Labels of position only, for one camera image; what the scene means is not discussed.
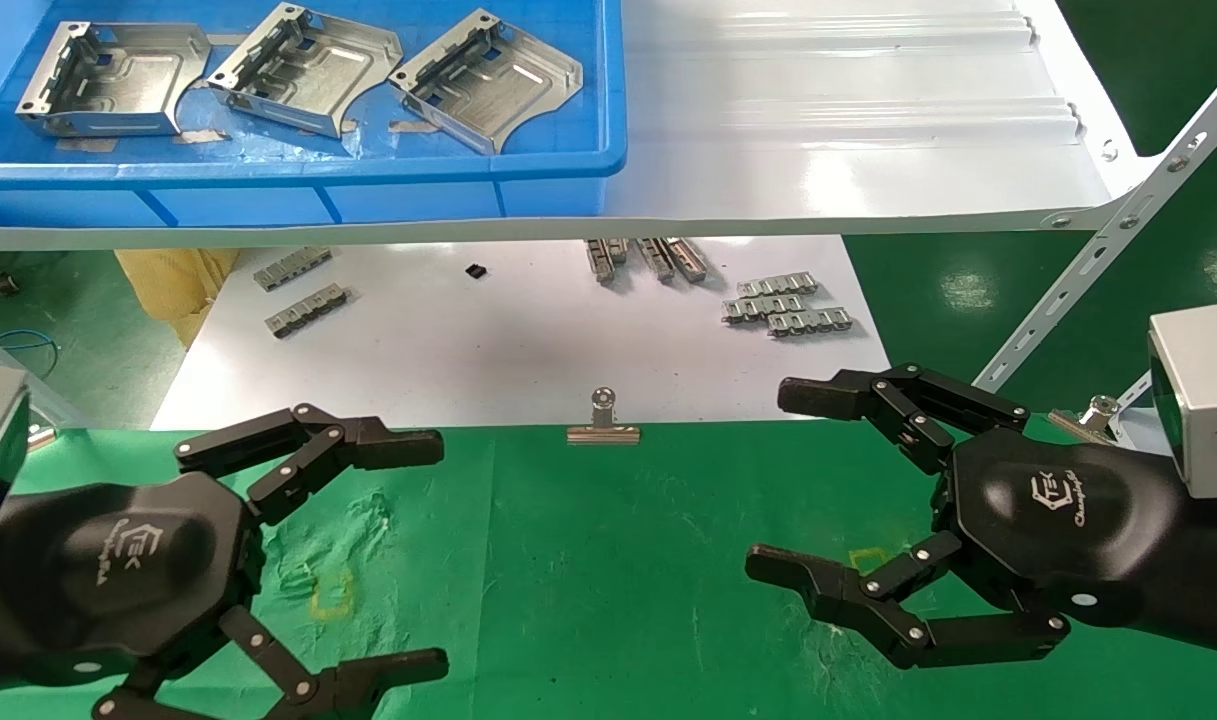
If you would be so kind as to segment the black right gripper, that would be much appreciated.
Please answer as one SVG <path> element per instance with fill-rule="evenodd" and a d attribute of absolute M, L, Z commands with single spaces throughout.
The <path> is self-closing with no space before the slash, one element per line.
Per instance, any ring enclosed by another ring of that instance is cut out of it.
<path fill-rule="evenodd" d="M 873 573 L 768 544 L 748 550 L 748 578 L 800 594 L 813 620 L 858 632 L 897 669 L 1044 659 L 1069 637 L 1056 612 L 1093 626 L 1146 624 L 1163 584 L 1155 564 L 1190 504 L 1170 459 L 1025 437 L 1016 432 L 1027 409 L 916 364 L 787 377 L 776 404 L 785 414 L 869 421 L 918 469 L 943 471 L 933 493 L 942 531 Z M 977 437 L 955 448 L 944 427 Z M 905 611 L 905 600 L 950 570 L 1006 612 L 922 619 Z"/>

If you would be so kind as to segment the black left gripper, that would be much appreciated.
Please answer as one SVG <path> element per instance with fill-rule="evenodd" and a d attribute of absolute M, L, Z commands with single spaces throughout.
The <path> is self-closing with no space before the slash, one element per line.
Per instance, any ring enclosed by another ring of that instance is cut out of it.
<path fill-rule="evenodd" d="M 274 462 L 246 501 L 202 473 L 27 495 L 26 682 L 61 687 L 129 673 L 92 705 L 92 719 L 204 719 L 156 693 L 229 641 L 282 691 L 265 719 L 371 719 L 389 690 L 447 676 L 447 652 L 308 673 L 247 609 L 265 559 L 259 523 L 287 519 L 346 469 L 422 468 L 444 456 L 439 431 L 392 431 L 378 416 L 340 418 L 301 404 L 175 448 L 179 469 L 215 479 Z"/>

